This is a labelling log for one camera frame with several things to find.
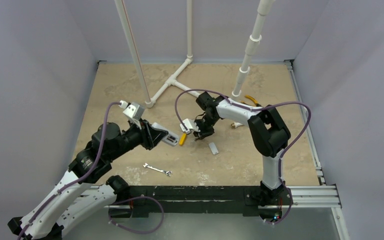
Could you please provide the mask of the white battery cover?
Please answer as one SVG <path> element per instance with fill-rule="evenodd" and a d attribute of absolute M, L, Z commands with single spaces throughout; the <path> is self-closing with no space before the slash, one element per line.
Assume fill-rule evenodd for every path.
<path fill-rule="evenodd" d="M 208 144 L 208 146 L 209 146 L 209 149 L 210 149 L 210 151 L 211 151 L 211 153 L 213 155 L 218 155 L 219 154 L 219 150 L 218 150 L 218 148 L 217 148 L 217 146 L 216 146 L 216 144 L 214 142 L 210 142 Z"/>

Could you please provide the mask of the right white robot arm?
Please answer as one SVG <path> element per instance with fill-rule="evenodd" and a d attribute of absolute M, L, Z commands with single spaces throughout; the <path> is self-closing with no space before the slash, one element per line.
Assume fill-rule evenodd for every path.
<path fill-rule="evenodd" d="M 206 91 L 195 102 L 203 110 L 202 117 L 193 121 L 196 140 L 213 135 L 214 126 L 219 120 L 228 119 L 248 127 L 253 144 L 262 155 L 260 196 L 268 204 L 278 200 L 284 190 L 280 156 L 291 138 L 279 112 L 271 107 L 259 110 L 224 96 L 212 97 Z"/>

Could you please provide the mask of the white remote control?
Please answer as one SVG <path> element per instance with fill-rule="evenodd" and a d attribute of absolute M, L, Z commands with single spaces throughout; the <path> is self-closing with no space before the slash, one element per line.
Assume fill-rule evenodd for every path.
<path fill-rule="evenodd" d="M 162 142 L 169 145 L 169 146 L 176 146 L 178 145 L 179 141 L 180 141 L 180 137 L 174 133 L 173 131 L 167 129 L 166 127 L 160 125 L 159 123 L 157 122 L 154 122 L 151 124 L 151 127 L 155 130 L 158 130 L 158 131 L 162 131 L 164 132 L 164 137 L 162 138 Z"/>

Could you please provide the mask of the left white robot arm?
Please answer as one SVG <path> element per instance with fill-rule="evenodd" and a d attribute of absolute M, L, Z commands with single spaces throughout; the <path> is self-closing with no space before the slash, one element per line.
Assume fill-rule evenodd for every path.
<path fill-rule="evenodd" d="M 54 189 L 31 212 L 8 222 L 19 240 L 60 240 L 74 226 L 106 205 L 122 205 L 129 199 L 130 187 L 116 175 L 99 185 L 94 193 L 75 200 L 112 168 L 112 162 L 138 146 L 152 150 L 160 142 L 177 140 L 176 135 L 157 123 L 140 119 L 121 130 L 114 122 L 102 124 L 91 140 L 69 164 Z"/>

